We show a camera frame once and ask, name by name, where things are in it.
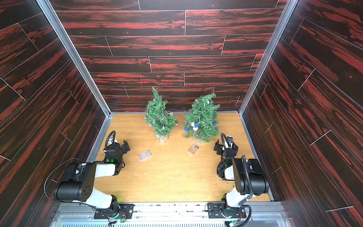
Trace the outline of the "small christmas tree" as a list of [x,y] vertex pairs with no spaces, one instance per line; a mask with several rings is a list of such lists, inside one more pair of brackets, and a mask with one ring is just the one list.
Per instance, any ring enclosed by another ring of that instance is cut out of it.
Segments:
[[146,106],[145,122],[153,128],[156,140],[165,143],[169,134],[178,125],[177,118],[172,111],[166,109],[168,101],[164,99],[156,88],[152,88],[153,99]]

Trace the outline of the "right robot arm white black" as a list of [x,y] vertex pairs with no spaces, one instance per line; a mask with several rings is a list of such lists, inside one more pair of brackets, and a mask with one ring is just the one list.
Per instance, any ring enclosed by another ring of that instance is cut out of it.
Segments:
[[221,210],[241,207],[250,199],[267,194],[269,183],[257,159],[236,158],[238,147],[234,142],[215,143],[214,151],[221,156],[216,173],[224,181],[233,181],[234,188],[221,199]]

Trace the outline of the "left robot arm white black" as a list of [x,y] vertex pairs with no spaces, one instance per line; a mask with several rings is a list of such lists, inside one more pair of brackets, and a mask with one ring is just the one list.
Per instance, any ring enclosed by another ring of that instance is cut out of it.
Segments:
[[117,197],[95,189],[94,183],[96,178],[119,175],[125,167],[123,156],[128,151],[127,141],[122,145],[116,141],[107,142],[102,162],[70,164],[54,190],[54,198],[60,202],[79,202],[98,210],[118,213]]

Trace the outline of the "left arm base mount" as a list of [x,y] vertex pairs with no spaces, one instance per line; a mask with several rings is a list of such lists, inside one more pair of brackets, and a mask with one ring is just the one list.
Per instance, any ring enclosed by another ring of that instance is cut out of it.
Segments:
[[115,209],[96,209],[94,219],[116,220],[116,219],[131,219],[134,212],[134,204],[119,203]]

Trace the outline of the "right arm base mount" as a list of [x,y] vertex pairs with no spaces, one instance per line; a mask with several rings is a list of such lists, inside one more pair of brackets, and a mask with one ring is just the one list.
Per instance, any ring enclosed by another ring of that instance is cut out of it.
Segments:
[[245,209],[240,207],[229,207],[221,202],[208,202],[205,211],[209,219],[242,219],[246,218]]

